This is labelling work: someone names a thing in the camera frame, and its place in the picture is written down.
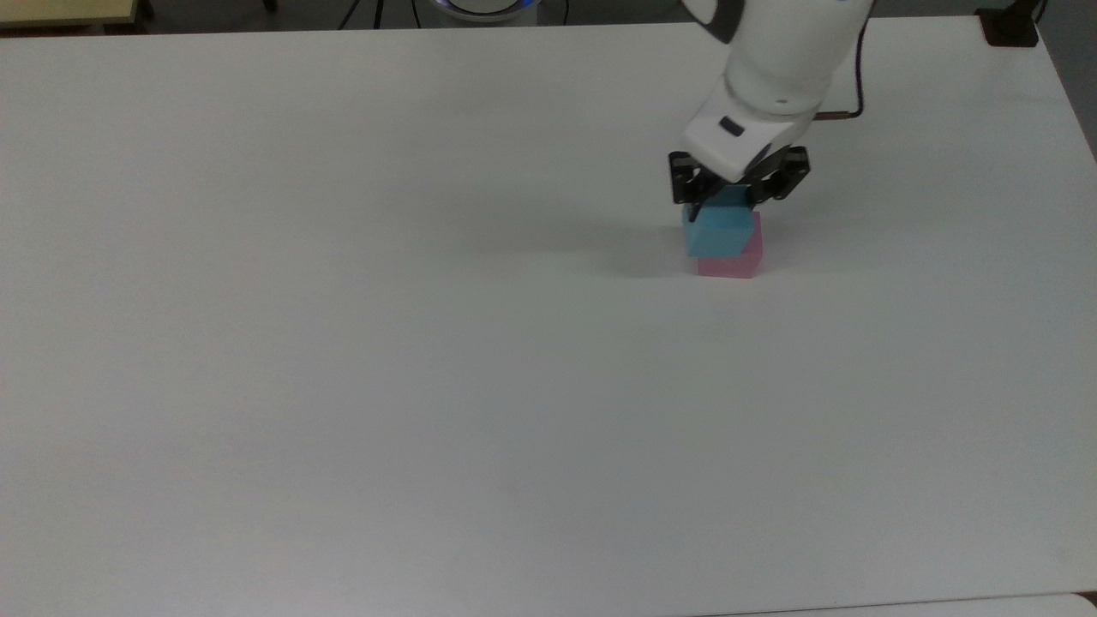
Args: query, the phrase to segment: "floor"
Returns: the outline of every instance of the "floor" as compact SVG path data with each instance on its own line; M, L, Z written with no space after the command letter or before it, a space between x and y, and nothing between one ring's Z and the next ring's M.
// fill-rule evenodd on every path
M151 0L154 34L185 32L245 32L273 30L335 30L354 0L280 0L268 13L262 0ZM376 3L384 2L381 27L415 27L411 2L418 2L423 27L438 25L430 0L359 0L347 29L371 29ZM539 22L568 24L687 21L678 0L542 0ZM979 7L1004 7L1006 0L879 0L873 14L962 15ZM1059 69L1089 147L1097 153L1097 0L1049 0L1041 33Z

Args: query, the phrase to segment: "cube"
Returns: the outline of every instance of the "cube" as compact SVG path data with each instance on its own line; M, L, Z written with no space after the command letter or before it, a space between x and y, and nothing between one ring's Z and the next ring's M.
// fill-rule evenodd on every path
M755 233L746 187L725 187L705 202L692 222L690 207L682 207L686 254L690 257L737 257Z
M702 277L753 279L761 263L761 216L754 212L755 232L738 257L700 257L697 273Z

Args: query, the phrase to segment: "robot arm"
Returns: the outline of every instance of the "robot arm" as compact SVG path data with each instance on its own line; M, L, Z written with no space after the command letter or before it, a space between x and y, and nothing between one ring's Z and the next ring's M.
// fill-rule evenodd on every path
M755 203L781 199L799 181L795 176L807 172L806 150L791 148L792 143L815 117L872 0L682 3L713 36L730 43L731 56L686 127L691 160L679 156L676 170L671 156L676 201L700 207L727 183L750 184ZM774 173L783 173L791 187L765 189L762 179Z

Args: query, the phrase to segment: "black cable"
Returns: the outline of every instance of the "black cable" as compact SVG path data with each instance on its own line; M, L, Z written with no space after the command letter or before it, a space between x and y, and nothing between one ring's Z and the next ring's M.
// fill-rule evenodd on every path
M1040 23L1040 20L1043 19L1043 12L1047 10L1048 10L1048 0L1043 0L1043 4L1040 4L1040 12L1036 14L1036 19L1032 21L1036 23Z
M377 10L373 12L373 30L381 30L381 13L385 10L385 0L377 0Z
M869 14L877 7L875 0L869 8ZM861 32L857 35L857 53L853 56L853 80L857 86L857 110L856 111L824 111L815 114L815 120L852 120L860 117L864 113L864 82L861 79L861 55L864 51L864 31L869 29L869 20L866 18L861 25Z
M857 35L857 56L853 59L853 79L857 82L857 111L849 114L850 119L860 117L864 113L864 83L861 80L861 53L864 51L864 31L869 29L869 20L864 20L861 33Z
M339 23L339 27L337 27L336 30L342 30L347 27L347 22L349 22L350 16L354 14L354 9L358 8L358 2L359 0L354 0L353 2L351 2L350 10L347 11L347 14L343 16L343 21Z

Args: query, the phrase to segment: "table surface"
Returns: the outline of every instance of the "table surface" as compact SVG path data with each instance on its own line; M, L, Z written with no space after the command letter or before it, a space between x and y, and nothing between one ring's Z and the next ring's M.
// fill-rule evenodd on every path
M0 610L657 617L1097 588L1097 166L873 20L753 281L689 24L0 41Z
M774 617L1094 617L1095 615L1097 608L1081 596L1047 595L798 610L778 613Z
M0 27L129 23L137 0L0 0Z

